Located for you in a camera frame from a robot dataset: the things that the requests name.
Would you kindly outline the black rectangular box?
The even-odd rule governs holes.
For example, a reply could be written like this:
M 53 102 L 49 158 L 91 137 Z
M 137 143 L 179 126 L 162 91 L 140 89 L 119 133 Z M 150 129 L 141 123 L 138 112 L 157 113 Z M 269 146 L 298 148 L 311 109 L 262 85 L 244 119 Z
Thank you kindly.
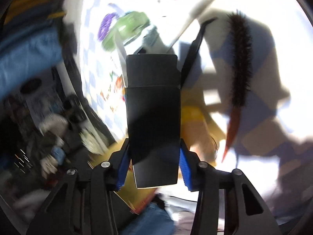
M 128 138 L 136 186 L 176 184 L 181 117 L 177 56 L 129 55 L 126 70 Z

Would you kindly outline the black tweezers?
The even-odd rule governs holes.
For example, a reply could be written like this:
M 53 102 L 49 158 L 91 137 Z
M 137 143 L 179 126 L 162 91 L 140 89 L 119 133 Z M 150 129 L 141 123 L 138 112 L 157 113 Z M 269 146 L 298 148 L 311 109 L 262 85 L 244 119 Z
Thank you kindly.
M 181 79 L 180 79 L 181 88 L 185 84 L 185 81 L 188 78 L 188 75 L 192 69 L 192 66 L 194 65 L 194 62 L 196 61 L 198 51 L 200 50 L 200 46 L 202 44 L 203 37 L 205 35 L 206 27 L 217 19 L 218 19 L 217 17 L 214 17 L 203 22 L 200 26 L 200 30 L 197 34 L 196 39 L 190 45 L 187 56 L 185 58 L 184 64 L 181 69 Z

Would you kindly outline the green bottle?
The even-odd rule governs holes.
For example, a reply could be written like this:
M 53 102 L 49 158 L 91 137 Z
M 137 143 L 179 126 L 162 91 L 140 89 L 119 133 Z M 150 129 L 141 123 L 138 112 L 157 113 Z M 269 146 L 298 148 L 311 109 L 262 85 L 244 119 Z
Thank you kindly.
M 118 31 L 124 45 L 128 45 L 141 35 L 141 32 L 150 25 L 150 19 L 144 12 L 132 11 L 115 21 L 111 27 L 106 27 L 102 48 L 113 52 L 116 48 L 114 35 Z

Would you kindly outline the round bristle hair brush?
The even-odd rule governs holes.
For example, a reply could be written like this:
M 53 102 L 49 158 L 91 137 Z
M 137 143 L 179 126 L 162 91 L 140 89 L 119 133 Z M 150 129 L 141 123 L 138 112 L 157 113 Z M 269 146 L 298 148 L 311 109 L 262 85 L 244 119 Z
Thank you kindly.
M 233 78 L 231 112 L 222 159 L 226 158 L 239 130 L 241 110 L 246 104 L 247 92 L 250 88 L 253 53 L 252 38 L 246 17 L 240 11 L 231 13 L 228 17 L 233 47 Z

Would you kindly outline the blue white checkered mat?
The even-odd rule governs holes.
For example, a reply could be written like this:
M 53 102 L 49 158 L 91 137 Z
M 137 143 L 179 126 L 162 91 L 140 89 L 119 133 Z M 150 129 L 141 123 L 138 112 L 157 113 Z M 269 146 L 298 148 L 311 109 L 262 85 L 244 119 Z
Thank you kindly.
M 97 39 L 100 22 L 118 7 L 144 12 L 165 43 L 183 26 L 200 0 L 83 0 L 80 68 L 83 92 L 114 139 L 127 132 L 126 106 L 113 94 L 121 73 L 116 52 Z M 214 0 L 174 45 L 183 63 L 200 22 L 206 29 L 182 102 L 195 105 L 226 133 L 235 92 L 235 32 L 231 16 L 241 14 L 250 34 L 250 80 L 240 124 L 217 167 L 242 170 L 276 218 L 302 214 L 312 200 L 312 26 L 296 0 Z

